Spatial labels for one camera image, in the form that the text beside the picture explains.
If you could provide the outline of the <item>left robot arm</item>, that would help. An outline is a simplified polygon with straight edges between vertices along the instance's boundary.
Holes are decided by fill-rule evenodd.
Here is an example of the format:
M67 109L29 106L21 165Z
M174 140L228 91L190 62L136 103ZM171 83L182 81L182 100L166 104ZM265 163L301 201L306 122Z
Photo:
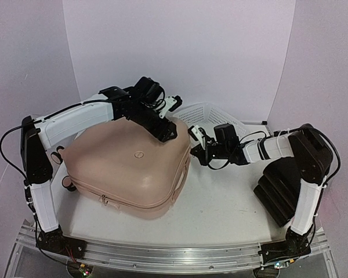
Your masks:
M64 163L69 191L85 191L107 205L153 209L176 187L182 123L167 117L181 104L158 82L142 77L125 89L112 86L50 115L23 119L20 154L27 206L38 240L54 253L66 248L55 212L53 166Z

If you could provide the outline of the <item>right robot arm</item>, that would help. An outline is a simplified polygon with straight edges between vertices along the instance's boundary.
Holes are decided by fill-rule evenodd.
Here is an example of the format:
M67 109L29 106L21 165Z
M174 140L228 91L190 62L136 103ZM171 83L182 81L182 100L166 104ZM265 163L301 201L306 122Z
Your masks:
M341 165L340 156L331 140L308 123L251 140L239 138L234 126L229 123L216 126L214 132L215 137L210 137L199 126L188 129L192 139L198 142L191 149L191 154L202 166L209 167L214 159L237 166L292 159L298 170L300 190L291 226L281 242L280 251L287 257L305 252L310 247L308 235L316 227L323 189L335 176L329 172L331 164L336 160L337 165Z

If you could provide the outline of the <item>pink hard-shell suitcase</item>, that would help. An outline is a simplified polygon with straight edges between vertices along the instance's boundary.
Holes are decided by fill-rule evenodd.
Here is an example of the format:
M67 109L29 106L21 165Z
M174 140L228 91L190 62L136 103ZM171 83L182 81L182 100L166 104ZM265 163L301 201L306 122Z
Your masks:
M135 217L162 217L184 187L190 166L187 125L171 118L177 137L165 143L131 120L83 131L60 152L65 188Z

